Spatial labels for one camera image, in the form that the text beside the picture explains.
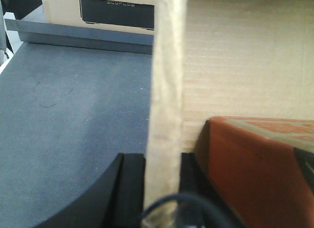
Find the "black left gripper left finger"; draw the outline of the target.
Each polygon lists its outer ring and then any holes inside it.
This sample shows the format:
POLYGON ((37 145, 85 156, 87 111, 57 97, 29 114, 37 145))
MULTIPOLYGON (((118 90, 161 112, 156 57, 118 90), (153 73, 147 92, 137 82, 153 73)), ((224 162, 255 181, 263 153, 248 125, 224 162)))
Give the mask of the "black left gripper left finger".
POLYGON ((78 199, 40 223, 40 228, 138 228, 143 210, 145 158, 118 154, 78 199))

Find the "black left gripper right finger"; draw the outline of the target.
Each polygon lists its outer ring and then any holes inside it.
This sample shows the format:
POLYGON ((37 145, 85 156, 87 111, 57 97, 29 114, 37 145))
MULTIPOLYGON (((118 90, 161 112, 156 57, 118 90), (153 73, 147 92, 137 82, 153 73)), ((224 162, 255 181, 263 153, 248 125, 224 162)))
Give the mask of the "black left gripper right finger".
MULTIPOLYGON (((204 202, 212 204, 230 222, 232 228, 245 227, 209 182, 196 156, 193 153, 182 153, 181 159, 179 192, 198 196, 204 202)), ((198 204, 189 202, 179 203, 179 224, 183 228, 220 227, 217 217, 207 214, 198 204)))

